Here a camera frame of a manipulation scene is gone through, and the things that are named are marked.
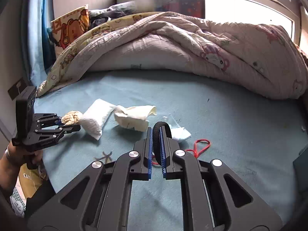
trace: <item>triangular cutout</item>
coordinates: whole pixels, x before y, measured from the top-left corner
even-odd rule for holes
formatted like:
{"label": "triangular cutout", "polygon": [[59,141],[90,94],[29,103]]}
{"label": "triangular cutout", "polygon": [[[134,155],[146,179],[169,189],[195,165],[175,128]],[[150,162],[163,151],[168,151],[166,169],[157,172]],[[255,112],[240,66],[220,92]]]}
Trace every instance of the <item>triangular cutout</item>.
{"label": "triangular cutout", "polygon": [[224,175],[234,205],[240,208],[250,202],[252,197],[229,174]]}
{"label": "triangular cutout", "polygon": [[84,178],[76,187],[74,187],[66,196],[62,198],[60,203],[71,209],[76,209],[89,180],[90,177]]}

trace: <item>plaid fabric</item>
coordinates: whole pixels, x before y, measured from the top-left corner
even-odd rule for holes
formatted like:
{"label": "plaid fabric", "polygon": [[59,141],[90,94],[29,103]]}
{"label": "plaid fabric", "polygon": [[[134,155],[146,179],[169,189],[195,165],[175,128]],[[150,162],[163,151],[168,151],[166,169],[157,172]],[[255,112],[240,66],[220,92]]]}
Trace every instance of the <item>plaid fabric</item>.
{"label": "plaid fabric", "polygon": [[10,201],[12,208],[17,216],[24,217],[24,213],[26,210],[26,204],[23,202],[20,197],[17,188],[15,187],[13,190],[13,194],[10,196]]}

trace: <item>bracelet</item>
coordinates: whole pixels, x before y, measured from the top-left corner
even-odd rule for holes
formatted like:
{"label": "bracelet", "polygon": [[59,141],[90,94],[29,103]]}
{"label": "bracelet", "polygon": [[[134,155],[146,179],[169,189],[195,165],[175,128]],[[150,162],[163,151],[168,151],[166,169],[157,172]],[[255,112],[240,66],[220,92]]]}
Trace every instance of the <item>bracelet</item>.
{"label": "bracelet", "polygon": [[13,166],[21,167],[21,165],[10,156],[9,147],[7,147],[7,149],[5,150],[5,156],[7,160],[9,161],[9,163],[11,163]]}

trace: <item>silver screw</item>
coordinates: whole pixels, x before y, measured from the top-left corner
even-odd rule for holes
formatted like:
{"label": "silver screw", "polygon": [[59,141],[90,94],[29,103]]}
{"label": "silver screw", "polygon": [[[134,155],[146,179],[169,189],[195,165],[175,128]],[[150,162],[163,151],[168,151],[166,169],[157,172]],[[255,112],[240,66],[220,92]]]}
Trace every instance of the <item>silver screw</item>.
{"label": "silver screw", "polygon": [[184,150],[181,150],[181,149],[178,149],[177,151],[175,151],[175,154],[179,157],[182,157],[183,155],[185,155],[185,151]]}
{"label": "silver screw", "polygon": [[139,155],[139,153],[137,151],[130,151],[129,152],[130,157],[137,157],[138,155]]}
{"label": "silver screw", "polygon": [[95,161],[92,163],[93,168],[100,168],[102,166],[102,163],[100,161]]}
{"label": "silver screw", "polygon": [[221,160],[218,160],[218,159],[213,160],[212,163],[216,167],[220,167],[222,165]]}

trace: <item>human hand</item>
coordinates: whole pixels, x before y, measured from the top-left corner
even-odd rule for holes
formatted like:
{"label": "human hand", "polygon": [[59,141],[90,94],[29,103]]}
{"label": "human hand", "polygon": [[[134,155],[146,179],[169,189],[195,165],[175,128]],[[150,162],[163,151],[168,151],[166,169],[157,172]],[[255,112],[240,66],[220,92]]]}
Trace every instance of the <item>human hand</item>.
{"label": "human hand", "polygon": [[23,165],[26,163],[24,156],[35,155],[32,159],[33,164],[38,164],[43,158],[43,151],[38,150],[35,152],[28,152],[25,148],[21,146],[13,146],[12,142],[10,141],[9,145],[7,146],[8,153],[11,159],[14,161],[15,164]]}

